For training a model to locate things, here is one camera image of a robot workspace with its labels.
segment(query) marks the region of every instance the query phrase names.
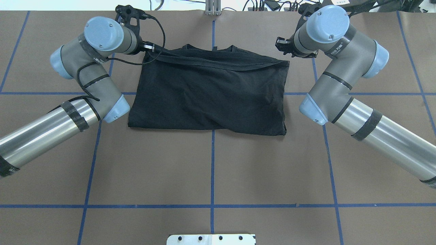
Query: robotic arm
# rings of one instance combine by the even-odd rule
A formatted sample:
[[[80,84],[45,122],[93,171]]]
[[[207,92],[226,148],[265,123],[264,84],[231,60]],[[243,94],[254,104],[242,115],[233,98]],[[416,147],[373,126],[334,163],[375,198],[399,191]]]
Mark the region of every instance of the robotic arm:
[[[311,58],[322,50],[333,59],[300,111],[320,125],[332,122],[436,188],[436,146],[348,94],[360,77],[371,78],[384,68],[388,51],[356,30],[341,7],[314,6],[313,10],[290,39],[278,37],[276,41],[284,54]]]
[[[146,49],[154,50],[139,36],[139,20],[156,19],[130,5],[119,5],[116,12],[116,21],[106,17],[90,19],[78,38],[51,55],[53,69],[63,78],[76,79],[87,95],[62,103],[45,116],[0,139],[0,178],[12,175],[100,119],[110,123],[130,110],[101,64],[108,61],[107,57],[112,53],[137,54]],[[131,18],[136,18],[136,26],[130,24]]]

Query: folded black garment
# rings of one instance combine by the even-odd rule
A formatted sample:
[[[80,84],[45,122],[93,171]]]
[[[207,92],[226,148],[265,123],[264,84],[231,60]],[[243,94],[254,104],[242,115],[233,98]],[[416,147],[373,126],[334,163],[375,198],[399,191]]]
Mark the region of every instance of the folded black garment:
[[[155,47],[143,62],[156,57],[161,47]],[[235,46],[217,51],[189,44],[163,49],[155,61],[142,67],[128,125],[285,135],[283,93],[288,68],[289,61]]]

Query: black band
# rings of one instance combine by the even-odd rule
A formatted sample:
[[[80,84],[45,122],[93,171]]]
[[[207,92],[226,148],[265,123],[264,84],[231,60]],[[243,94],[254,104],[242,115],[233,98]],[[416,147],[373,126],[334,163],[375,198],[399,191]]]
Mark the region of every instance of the black band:
[[[349,90],[352,90],[352,89],[353,89],[353,86],[351,86],[351,85],[350,85],[349,83],[347,83],[345,80],[341,79],[340,77],[338,77],[338,76],[336,76],[336,75],[334,75],[334,74],[331,74],[330,72],[324,71],[324,72],[323,72],[323,75],[329,76],[329,77],[335,79],[336,81],[342,83],[342,84],[345,85],[345,87],[347,87]]]
[[[355,34],[356,28],[349,27],[345,35],[341,37],[329,51],[325,52],[325,54],[332,59],[336,58],[336,56],[349,45]]]
[[[97,120],[101,120],[101,117],[99,115],[99,113],[97,112],[97,110],[95,109],[95,107],[92,105],[92,103],[86,98],[85,99],[86,103],[89,105],[89,107],[91,107],[91,110],[94,112],[95,116],[97,117]]]
[[[2,156],[0,156],[0,177],[6,177],[12,175],[18,170],[20,169],[12,166]]]
[[[435,188],[436,189],[436,176],[431,178],[431,179],[429,179],[429,180],[419,180],[419,181],[427,184],[431,188]]]
[[[375,129],[382,119],[382,116],[383,114],[381,112],[374,109],[365,124],[355,134],[353,134],[352,137],[358,141],[362,141]]]
[[[65,101],[61,104],[61,107],[65,110],[65,112],[70,116],[76,126],[79,128],[80,132],[83,132],[89,129],[89,125],[86,122],[85,118],[83,118],[79,112],[76,110],[74,105],[72,105],[69,101]]]
[[[348,102],[345,104],[345,106],[342,108],[342,110],[339,112],[339,114],[331,121],[331,123],[335,123],[345,112],[345,110],[350,106],[351,102],[353,102],[353,97],[351,97]]]
[[[83,85],[83,87],[84,87],[84,88],[87,88],[87,87],[93,85],[94,83],[96,83],[96,82],[102,80],[103,78],[108,78],[108,77],[109,77],[108,74],[104,74],[103,76],[99,76],[99,77],[97,77],[96,79],[90,81],[89,83]]]
[[[79,37],[79,43],[80,46],[83,48],[83,50],[96,62],[103,64],[107,62],[108,60],[103,57],[101,54],[99,54],[86,40],[85,35],[82,33]]]

